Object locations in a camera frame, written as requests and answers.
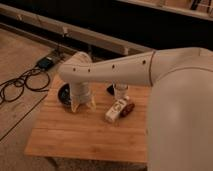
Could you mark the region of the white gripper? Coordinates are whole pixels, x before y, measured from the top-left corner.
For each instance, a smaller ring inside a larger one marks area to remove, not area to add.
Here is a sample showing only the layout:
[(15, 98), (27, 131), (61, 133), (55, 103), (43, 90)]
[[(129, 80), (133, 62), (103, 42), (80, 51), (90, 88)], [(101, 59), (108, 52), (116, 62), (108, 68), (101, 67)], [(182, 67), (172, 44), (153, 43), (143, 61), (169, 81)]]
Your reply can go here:
[(88, 83), (71, 83), (70, 84), (71, 110), (76, 113), (80, 104), (87, 103), (87, 106), (95, 110), (96, 103), (92, 99), (92, 92)]

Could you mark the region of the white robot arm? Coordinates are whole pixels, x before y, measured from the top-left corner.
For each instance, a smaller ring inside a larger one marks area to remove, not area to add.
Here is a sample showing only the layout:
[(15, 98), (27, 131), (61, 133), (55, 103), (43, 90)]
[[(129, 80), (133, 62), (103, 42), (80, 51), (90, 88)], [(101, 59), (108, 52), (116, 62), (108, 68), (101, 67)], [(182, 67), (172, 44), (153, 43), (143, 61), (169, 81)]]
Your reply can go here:
[(213, 171), (213, 51), (156, 50), (94, 63), (78, 52), (59, 68), (72, 108), (90, 100), (90, 82), (149, 86), (149, 171)]

